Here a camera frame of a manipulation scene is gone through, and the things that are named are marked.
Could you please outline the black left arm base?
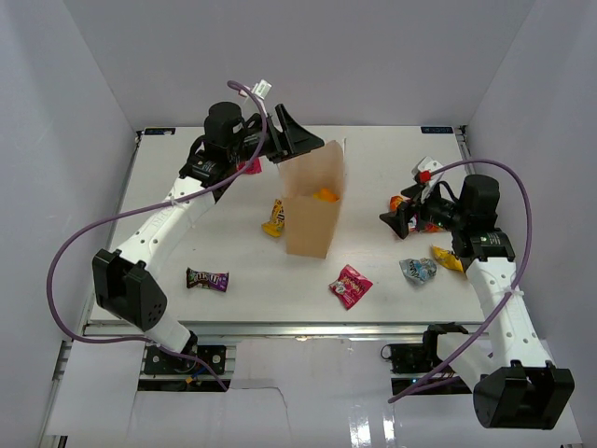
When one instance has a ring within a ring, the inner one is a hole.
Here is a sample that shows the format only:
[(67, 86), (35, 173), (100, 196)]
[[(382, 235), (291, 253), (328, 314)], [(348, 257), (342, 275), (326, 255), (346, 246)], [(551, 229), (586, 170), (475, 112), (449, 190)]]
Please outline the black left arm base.
[[(193, 357), (201, 359), (217, 375), (225, 372), (227, 347), (225, 345), (199, 345), (193, 348)], [(145, 375), (208, 374), (201, 363), (189, 359), (172, 357), (155, 345), (146, 348), (142, 373)]]

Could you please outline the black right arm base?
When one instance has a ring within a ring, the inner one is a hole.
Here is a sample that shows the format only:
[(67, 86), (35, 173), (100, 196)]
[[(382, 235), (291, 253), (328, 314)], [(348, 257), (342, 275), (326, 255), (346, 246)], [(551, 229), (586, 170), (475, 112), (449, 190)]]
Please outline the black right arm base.
[[(455, 323), (432, 324), (423, 333), (420, 343), (390, 343), (380, 351), (383, 361), (391, 364), (392, 392), (397, 395), (408, 386), (414, 385), (422, 376), (441, 363), (437, 356), (439, 336), (449, 333), (468, 334), (462, 325)], [(418, 395), (468, 395), (470, 389), (451, 367), (444, 368), (417, 391)]]

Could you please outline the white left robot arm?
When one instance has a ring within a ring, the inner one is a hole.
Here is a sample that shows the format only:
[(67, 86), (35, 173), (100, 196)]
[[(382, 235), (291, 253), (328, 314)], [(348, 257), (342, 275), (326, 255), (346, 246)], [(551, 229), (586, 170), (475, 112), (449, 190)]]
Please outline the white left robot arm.
[(209, 108), (204, 133), (191, 145), (165, 205), (114, 251), (100, 250), (92, 261), (96, 302), (166, 348), (165, 361), (175, 371), (191, 370), (197, 361), (190, 330), (167, 310), (167, 298), (157, 278), (179, 242), (195, 222), (215, 205), (226, 190), (224, 180), (239, 163), (265, 157), (288, 161), (324, 144), (300, 126), (284, 105), (276, 119), (220, 102)]

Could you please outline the orange white snack bag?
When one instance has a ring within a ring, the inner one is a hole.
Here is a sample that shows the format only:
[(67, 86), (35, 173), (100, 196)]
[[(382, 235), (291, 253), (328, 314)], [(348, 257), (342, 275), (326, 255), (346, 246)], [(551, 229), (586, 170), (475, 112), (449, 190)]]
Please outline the orange white snack bag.
[(409, 201), (408, 197), (402, 195), (392, 196), (389, 201), (389, 211), (397, 213), (401, 210), (406, 216), (409, 216), (408, 229), (410, 233), (437, 233), (442, 231), (438, 225), (427, 222), (421, 223), (416, 213), (411, 214), (408, 209)]

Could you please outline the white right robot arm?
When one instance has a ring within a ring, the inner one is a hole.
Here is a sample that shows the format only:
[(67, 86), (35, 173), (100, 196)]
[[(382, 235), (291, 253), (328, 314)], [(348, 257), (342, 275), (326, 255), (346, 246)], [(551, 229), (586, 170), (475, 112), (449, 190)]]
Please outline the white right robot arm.
[(438, 324), (423, 335), (421, 359), (430, 370), (413, 391), (438, 385), (437, 376), (451, 369), (471, 390), (475, 415), (486, 428), (555, 428), (574, 389), (572, 373), (558, 368), (539, 341), (523, 293), (517, 286), (522, 267), (507, 235), (496, 226), (498, 182), (486, 175), (465, 177), (458, 196), (443, 198), (441, 182), (417, 175), (403, 189), (405, 201), (380, 216), (406, 238), (410, 220), (449, 231), (452, 249), (484, 315), (480, 333), (488, 334), (484, 353), (473, 336), (457, 324)]

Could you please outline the orange mango gummy bag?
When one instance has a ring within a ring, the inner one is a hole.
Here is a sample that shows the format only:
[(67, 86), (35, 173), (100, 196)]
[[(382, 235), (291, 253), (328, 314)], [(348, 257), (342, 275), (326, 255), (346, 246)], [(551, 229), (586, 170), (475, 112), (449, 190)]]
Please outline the orange mango gummy bag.
[(326, 188), (321, 188), (319, 191), (315, 192), (312, 197), (316, 200), (328, 203), (335, 203), (340, 199), (339, 195)]

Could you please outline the brown paper bag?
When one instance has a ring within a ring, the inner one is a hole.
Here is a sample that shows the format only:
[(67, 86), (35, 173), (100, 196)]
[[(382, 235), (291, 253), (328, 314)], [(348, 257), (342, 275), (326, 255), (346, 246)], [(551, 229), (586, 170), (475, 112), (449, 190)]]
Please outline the brown paper bag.
[[(279, 164), (283, 182), (285, 248), (290, 255), (324, 259), (331, 246), (345, 192), (344, 144), (323, 147)], [(335, 203), (316, 200), (321, 188), (340, 196)]]

